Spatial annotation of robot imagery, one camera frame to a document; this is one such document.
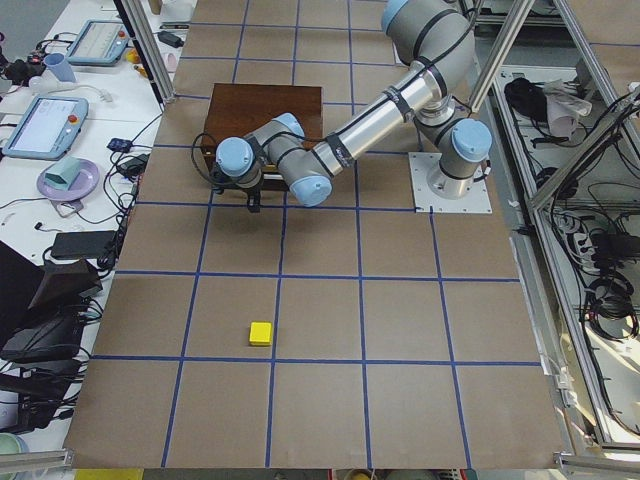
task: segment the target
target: black bag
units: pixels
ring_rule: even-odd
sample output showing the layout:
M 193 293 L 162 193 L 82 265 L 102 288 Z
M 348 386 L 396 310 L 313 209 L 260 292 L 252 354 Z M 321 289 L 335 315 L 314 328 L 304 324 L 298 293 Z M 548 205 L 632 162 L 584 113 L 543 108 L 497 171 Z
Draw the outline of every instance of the black bag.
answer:
M 547 97 L 542 88 L 520 77 L 505 85 L 504 94 L 511 108 L 520 115 L 547 123 Z

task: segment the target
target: purple plate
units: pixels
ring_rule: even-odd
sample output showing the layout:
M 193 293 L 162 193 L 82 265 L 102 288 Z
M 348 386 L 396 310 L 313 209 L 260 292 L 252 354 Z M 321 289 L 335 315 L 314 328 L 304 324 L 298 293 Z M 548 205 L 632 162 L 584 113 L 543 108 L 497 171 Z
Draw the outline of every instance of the purple plate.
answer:
M 71 202 L 89 195 L 100 181 L 100 172 L 95 163 L 83 158 L 79 160 L 80 172 L 69 187 L 69 190 L 59 190 L 44 183 L 44 174 L 51 168 L 49 167 L 44 169 L 38 176 L 38 181 L 36 182 L 38 191 L 49 200 L 56 202 Z

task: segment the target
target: screen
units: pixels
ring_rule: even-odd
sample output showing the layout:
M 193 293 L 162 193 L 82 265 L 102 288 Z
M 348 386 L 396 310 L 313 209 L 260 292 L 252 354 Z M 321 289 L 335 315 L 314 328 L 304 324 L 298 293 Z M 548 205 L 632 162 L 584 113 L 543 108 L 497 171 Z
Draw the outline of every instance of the screen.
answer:
M 40 99 L 10 148 L 24 152 L 52 151 L 75 106 L 75 100 Z
M 120 30 L 122 30 L 122 24 L 119 23 L 92 23 L 72 55 L 82 58 L 106 57 Z

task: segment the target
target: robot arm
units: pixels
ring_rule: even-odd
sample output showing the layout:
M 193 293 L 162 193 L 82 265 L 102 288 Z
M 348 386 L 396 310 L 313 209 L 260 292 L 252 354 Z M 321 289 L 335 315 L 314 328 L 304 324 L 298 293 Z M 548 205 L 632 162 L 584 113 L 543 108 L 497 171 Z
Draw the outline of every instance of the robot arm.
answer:
M 238 187 L 250 189 L 262 178 L 261 165 L 273 164 L 296 198 L 315 206 L 330 195 L 335 175 L 353 166 L 394 128 L 415 121 L 443 153 L 433 175 L 434 191 L 449 198 L 465 193 L 463 184 L 473 181 L 477 163 L 491 145 L 483 124 L 454 118 L 448 94 L 471 66 L 472 29 L 443 0 L 389 0 L 382 27 L 409 66 L 404 78 L 312 150 L 302 147 L 304 132 L 291 114 L 273 119 L 244 139 L 224 140 L 216 151 L 222 172 Z

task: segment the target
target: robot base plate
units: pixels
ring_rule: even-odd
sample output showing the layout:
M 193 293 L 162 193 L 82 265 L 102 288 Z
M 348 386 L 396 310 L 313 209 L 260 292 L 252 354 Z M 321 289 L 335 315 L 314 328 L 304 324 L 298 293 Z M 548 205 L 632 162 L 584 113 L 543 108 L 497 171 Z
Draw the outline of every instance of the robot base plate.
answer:
M 429 213 L 492 213 L 484 181 L 474 183 L 464 197 L 448 200 L 433 193 L 427 185 L 427 174 L 440 160 L 439 153 L 410 152 L 411 184 L 416 212 Z

